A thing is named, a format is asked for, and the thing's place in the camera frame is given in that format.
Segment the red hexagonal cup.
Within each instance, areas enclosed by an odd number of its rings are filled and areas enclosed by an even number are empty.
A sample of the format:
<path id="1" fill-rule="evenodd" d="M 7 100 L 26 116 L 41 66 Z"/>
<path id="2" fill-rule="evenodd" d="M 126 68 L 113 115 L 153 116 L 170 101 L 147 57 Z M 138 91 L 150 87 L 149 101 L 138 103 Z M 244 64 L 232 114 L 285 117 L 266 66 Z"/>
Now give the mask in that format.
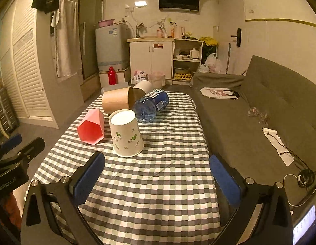
<path id="1" fill-rule="evenodd" d="M 98 144 L 104 138 L 104 115 L 98 109 L 90 109 L 76 128 L 82 142 Z"/>

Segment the white patterned paper cup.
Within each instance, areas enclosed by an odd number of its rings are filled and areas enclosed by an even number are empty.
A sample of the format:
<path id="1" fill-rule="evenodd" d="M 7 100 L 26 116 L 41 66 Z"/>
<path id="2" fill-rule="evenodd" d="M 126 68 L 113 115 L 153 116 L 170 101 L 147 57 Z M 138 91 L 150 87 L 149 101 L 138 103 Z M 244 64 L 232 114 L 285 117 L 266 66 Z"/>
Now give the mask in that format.
<path id="1" fill-rule="evenodd" d="M 120 109 L 109 117 L 113 149 L 120 157 L 134 157 L 144 149 L 136 114 L 130 109 Z"/>

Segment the brown kraft paper cup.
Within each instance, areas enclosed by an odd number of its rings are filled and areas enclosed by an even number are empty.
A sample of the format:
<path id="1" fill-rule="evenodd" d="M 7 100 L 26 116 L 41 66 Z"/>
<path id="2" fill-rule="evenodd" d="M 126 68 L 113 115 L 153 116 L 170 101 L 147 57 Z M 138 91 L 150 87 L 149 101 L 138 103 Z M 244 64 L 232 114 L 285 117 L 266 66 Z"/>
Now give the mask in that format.
<path id="1" fill-rule="evenodd" d="M 132 87 L 104 92 L 102 96 L 102 108 L 104 113 L 112 114 L 121 109 L 132 109 L 135 96 Z"/>

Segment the white paper cup lying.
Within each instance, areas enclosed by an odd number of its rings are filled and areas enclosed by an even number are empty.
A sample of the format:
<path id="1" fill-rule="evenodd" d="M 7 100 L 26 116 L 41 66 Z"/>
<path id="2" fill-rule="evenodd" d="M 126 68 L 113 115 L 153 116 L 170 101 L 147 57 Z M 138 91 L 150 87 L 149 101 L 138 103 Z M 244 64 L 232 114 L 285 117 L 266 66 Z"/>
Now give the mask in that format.
<path id="1" fill-rule="evenodd" d="M 147 80 L 142 80 L 138 82 L 133 87 L 133 93 L 135 96 L 135 100 L 139 100 L 140 98 L 144 97 L 146 94 L 153 90 L 153 84 Z"/>

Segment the white lit device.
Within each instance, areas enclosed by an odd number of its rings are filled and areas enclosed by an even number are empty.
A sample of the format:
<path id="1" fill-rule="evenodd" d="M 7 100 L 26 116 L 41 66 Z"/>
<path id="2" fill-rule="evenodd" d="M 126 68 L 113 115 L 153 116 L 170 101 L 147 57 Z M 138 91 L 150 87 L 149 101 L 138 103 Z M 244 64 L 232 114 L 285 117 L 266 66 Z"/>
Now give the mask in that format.
<path id="1" fill-rule="evenodd" d="M 293 228 L 293 245 L 305 235 L 316 219 L 315 206 L 313 205 L 303 219 Z"/>

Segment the white louvered closet door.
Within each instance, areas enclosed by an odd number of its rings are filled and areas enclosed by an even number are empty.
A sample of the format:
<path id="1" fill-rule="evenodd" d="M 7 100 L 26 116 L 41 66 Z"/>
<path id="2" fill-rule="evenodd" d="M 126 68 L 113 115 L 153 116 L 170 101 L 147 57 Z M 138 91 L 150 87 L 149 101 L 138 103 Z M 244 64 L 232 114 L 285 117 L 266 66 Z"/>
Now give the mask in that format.
<path id="1" fill-rule="evenodd" d="M 40 74 L 32 1 L 13 0 L 2 17 L 1 78 L 21 122 L 56 128 Z"/>

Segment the grey sofa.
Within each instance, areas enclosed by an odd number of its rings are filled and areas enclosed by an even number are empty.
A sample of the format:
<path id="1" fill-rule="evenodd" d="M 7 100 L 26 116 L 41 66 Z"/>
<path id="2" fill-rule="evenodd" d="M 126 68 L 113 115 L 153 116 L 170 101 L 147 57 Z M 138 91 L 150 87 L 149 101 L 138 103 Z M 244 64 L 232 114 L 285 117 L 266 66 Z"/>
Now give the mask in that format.
<path id="1" fill-rule="evenodd" d="M 296 176 L 316 171 L 316 85 L 299 73 L 253 56 L 244 76 L 197 73 L 194 101 L 211 153 L 243 177 L 285 184 L 293 222 L 316 209 L 316 179 L 299 187 Z"/>

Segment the checkered tablecloth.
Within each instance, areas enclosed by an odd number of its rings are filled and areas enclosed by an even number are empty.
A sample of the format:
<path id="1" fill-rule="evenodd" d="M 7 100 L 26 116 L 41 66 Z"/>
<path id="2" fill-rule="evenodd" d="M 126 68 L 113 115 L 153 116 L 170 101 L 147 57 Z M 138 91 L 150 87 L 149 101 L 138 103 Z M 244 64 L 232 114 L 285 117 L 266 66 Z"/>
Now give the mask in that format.
<path id="1" fill-rule="evenodd" d="M 105 168 L 80 212 L 104 244 L 211 244 L 220 233 L 215 181 L 196 106 L 182 92 L 149 124 L 139 124 L 140 154 L 113 150 L 109 125 L 96 145 L 82 142 L 77 119 L 44 158 L 34 179 L 71 175 L 95 151 Z"/>

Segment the crumpled clear wrapper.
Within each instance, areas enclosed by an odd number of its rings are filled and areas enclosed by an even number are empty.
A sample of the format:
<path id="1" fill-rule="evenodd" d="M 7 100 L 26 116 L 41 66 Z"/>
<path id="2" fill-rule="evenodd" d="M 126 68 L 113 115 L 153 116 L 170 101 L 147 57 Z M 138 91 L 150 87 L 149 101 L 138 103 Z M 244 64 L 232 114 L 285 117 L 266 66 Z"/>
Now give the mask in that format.
<path id="1" fill-rule="evenodd" d="M 256 107 L 250 108 L 248 111 L 249 117 L 257 118 L 259 123 L 263 125 L 268 125 L 268 114 L 259 111 Z"/>

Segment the red bottle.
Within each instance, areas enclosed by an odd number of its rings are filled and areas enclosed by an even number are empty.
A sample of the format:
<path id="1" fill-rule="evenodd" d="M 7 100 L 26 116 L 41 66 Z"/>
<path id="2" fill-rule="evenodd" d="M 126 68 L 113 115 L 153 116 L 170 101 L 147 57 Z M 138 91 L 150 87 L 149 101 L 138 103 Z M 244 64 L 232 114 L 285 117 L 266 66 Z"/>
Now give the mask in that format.
<path id="1" fill-rule="evenodd" d="M 109 85 L 117 84 L 117 74 L 116 74 L 115 69 L 112 66 L 109 67 L 108 78 L 109 78 Z"/>

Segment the white printed tote bag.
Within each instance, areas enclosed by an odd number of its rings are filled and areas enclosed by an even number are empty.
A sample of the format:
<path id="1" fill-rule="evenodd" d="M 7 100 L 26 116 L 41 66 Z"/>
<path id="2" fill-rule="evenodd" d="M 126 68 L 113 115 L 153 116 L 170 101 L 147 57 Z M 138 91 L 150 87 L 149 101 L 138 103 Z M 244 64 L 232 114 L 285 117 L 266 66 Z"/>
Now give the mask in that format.
<path id="1" fill-rule="evenodd" d="M 203 87 L 200 92 L 203 96 L 212 99 L 237 100 L 240 97 L 236 91 L 220 87 Z"/>

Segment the blue plastic water bottle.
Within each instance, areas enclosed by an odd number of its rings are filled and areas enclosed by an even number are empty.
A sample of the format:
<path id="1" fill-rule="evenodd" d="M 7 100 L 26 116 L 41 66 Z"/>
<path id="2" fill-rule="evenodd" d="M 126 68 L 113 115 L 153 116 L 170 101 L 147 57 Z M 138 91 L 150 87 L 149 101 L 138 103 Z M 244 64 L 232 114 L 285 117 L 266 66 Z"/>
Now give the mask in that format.
<path id="1" fill-rule="evenodd" d="M 167 92 L 161 89 L 155 89 L 137 100 L 132 110 L 136 114 L 136 118 L 139 122 L 151 123 L 168 104 L 169 96 Z"/>

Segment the white hanging towel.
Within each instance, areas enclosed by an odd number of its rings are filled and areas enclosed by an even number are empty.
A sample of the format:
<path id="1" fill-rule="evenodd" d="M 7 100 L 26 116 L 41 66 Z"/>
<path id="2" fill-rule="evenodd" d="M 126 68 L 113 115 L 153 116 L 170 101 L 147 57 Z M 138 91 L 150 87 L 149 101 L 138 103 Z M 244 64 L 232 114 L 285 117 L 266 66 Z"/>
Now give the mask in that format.
<path id="1" fill-rule="evenodd" d="M 59 0 L 54 13 L 55 55 L 57 77 L 71 77 L 82 69 L 80 50 L 78 3 Z"/>

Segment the small colourful carton box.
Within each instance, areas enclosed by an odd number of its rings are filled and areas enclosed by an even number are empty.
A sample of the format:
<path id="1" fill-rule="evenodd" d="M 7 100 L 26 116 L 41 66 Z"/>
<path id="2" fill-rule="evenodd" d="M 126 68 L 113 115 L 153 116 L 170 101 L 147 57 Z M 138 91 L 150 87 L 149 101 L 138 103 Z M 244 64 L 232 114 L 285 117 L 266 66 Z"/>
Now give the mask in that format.
<path id="1" fill-rule="evenodd" d="M 147 80 L 147 73 L 145 73 L 144 71 L 135 71 L 134 73 L 135 85 L 139 83 L 140 81 L 144 81 L 144 80 Z"/>

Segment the white washing machine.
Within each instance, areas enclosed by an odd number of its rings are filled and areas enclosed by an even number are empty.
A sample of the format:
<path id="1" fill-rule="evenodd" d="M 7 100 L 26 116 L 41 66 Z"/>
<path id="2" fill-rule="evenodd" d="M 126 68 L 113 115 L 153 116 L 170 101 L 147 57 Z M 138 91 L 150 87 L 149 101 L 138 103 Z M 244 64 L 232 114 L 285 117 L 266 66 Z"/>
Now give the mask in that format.
<path id="1" fill-rule="evenodd" d="M 97 66 L 100 72 L 115 71 L 130 66 L 129 44 L 131 30 L 127 24 L 114 24 L 95 30 Z"/>

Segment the black hanging bag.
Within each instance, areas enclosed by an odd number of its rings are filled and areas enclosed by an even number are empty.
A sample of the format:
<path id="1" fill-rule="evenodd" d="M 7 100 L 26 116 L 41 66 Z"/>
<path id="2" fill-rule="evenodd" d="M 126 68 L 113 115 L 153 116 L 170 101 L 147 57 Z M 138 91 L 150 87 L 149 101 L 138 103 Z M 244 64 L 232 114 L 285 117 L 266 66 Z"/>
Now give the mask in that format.
<path id="1" fill-rule="evenodd" d="M 59 1 L 60 0 L 33 0 L 31 7 L 47 14 L 59 9 Z"/>

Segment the white plastic bag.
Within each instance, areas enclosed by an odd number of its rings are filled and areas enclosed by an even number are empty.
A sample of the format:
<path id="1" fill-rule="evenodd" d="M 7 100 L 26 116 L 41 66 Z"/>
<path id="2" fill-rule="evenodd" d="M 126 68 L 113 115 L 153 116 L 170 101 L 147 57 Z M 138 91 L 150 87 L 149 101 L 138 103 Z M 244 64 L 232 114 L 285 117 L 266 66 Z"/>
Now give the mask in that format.
<path id="1" fill-rule="evenodd" d="M 201 64 L 197 72 L 201 73 L 213 73 L 221 74 L 222 73 L 222 62 L 217 58 L 217 53 L 210 54 L 205 63 Z"/>

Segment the pink basin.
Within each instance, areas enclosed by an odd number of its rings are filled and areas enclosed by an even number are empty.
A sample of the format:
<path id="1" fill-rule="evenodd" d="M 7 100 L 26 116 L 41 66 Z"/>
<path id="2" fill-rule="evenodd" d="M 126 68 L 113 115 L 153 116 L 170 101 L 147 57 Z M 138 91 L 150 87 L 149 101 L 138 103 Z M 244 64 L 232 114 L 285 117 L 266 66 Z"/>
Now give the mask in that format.
<path id="1" fill-rule="evenodd" d="M 101 20 L 97 23 L 99 27 L 107 27 L 114 24 L 114 19 Z"/>

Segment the white kitchen cabinet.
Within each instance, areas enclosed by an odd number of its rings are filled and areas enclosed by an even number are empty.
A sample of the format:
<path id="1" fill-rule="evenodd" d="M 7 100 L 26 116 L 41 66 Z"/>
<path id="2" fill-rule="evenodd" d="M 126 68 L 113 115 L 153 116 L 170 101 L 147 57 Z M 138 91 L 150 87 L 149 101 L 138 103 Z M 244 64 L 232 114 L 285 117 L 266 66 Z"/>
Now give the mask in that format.
<path id="1" fill-rule="evenodd" d="M 136 71 L 162 72 L 172 82 L 174 39 L 142 37 L 127 39 L 130 49 L 131 82 Z"/>

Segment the white open shelf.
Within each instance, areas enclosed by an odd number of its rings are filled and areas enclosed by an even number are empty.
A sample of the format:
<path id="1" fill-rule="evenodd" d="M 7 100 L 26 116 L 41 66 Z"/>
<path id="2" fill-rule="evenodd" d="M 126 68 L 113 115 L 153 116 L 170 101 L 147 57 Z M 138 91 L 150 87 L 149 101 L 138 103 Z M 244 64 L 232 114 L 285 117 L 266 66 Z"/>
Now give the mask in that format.
<path id="1" fill-rule="evenodd" d="M 188 85 L 202 62 L 203 41 L 174 38 L 172 84 Z"/>

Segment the yellow cloth pile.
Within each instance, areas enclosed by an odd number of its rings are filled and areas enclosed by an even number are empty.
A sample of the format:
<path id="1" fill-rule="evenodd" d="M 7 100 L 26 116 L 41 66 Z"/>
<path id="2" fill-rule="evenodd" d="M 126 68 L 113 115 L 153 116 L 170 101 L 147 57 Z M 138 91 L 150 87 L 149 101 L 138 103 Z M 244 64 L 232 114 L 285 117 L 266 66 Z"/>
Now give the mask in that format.
<path id="1" fill-rule="evenodd" d="M 199 40 L 203 41 L 208 47 L 218 45 L 218 41 L 212 37 L 200 37 Z"/>

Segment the pink kettle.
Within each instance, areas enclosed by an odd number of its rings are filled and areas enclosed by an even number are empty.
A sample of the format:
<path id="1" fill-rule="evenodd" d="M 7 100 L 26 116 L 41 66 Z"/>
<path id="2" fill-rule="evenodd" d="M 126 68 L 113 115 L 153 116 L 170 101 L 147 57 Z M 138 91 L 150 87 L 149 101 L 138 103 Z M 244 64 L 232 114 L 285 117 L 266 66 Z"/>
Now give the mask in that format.
<path id="1" fill-rule="evenodd" d="M 184 37 L 185 28 L 183 26 L 174 26 L 174 38 L 182 39 Z"/>

